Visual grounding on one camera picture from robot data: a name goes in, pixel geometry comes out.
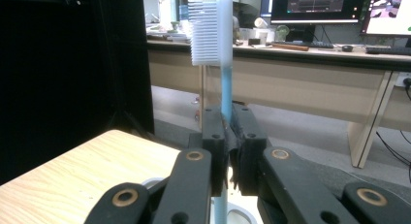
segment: power strip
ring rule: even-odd
[[[395,86],[405,87],[404,80],[407,78],[411,78],[411,72],[400,72],[398,79],[396,79]]]

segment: wall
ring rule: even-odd
[[[144,2],[144,12],[146,14],[155,14],[159,16],[158,13],[158,0],[143,0]]]

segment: monitor screen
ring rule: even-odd
[[[364,0],[272,0],[272,24],[356,23]]]
[[[411,0],[370,0],[361,33],[411,37]]]

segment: toothbrush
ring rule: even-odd
[[[233,0],[189,0],[194,66],[220,66],[221,114],[226,128],[232,118]],[[214,199],[215,223],[227,223],[227,188]]]

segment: desk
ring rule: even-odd
[[[170,174],[178,151],[109,131],[0,187],[0,223],[83,223],[123,182]]]
[[[149,62],[151,84],[198,93],[203,107],[218,103],[220,72],[193,67],[189,45],[149,42]],[[233,63],[234,100],[348,121],[355,167],[379,126],[411,131],[405,92],[394,87],[399,72],[411,72],[410,56],[234,47]]]

